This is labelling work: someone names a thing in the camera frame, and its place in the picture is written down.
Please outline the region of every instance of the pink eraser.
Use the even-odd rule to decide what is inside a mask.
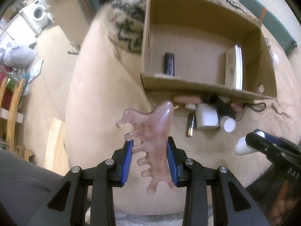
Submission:
[[[179,104],[199,105],[203,103],[203,100],[200,97],[189,95],[179,95],[174,97],[173,100]]]
[[[242,103],[232,103],[232,104],[231,104],[231,107],[232,107],[232,109],[233,109],[235,112],[239,112],[239,111],[242,111],[242,110],[243,110],[243,104],[242,104]]]

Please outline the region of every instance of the white washing machine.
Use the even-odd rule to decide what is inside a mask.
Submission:
[[[35,0],[20,12],[20,15],[36,35],[40,35],[49,23],[49,14],[45,10],[41,0]]]

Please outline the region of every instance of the green cushion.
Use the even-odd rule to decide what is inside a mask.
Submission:
[[[264,9],[264,6],[257,0],[239,0],[239,2],[249,9],[257,18],[260,17]],[[286,55],[288,55],[294,47],[297,47],[297,42],[288,30],[270,11],[266,12],[262,23],[282,46]]]

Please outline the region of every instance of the white cup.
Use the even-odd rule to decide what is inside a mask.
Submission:
[[[229,116],[224,116],[219,120],[219,126],[224,129],[227,133],[232,132],[235,129],[235,120]]]
[[[259,131],[256,134],[263,138],[265,137],[265,134],[262,131]],[[242,137],[238,140],[238,142],[234,148],[234,152],[237,155],[248,155],[248,154],[258,152],[258,150],[252,148],[251,146],[248,146],[246,144],[246,137]]]
[[[199,104],[195,109],[197,129],[207,130],[219,127],[216,109],[212,105]]]

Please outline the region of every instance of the dark gray fabric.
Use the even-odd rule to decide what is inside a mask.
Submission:
[[[15,222],[11,219],[11,217],[7,214],[3,205],[0,201],[0,225],[3,226],[17,226]]]
[[[17,226],[25,226],[61,175],[0,150],[0,202]]]

